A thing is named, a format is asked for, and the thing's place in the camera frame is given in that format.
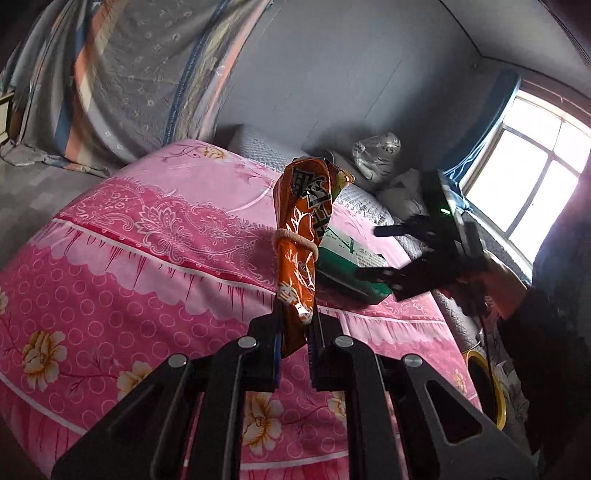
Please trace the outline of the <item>person hand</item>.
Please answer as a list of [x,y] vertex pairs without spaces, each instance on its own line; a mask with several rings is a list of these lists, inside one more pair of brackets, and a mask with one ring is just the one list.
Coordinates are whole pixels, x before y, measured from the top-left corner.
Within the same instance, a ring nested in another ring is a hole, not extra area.
[[487,267],[473,275],[484,285],[486,295],[492,300],[503,320],[509,319],[521,306],[528,287],[507,265],[495,255],[485,252]]

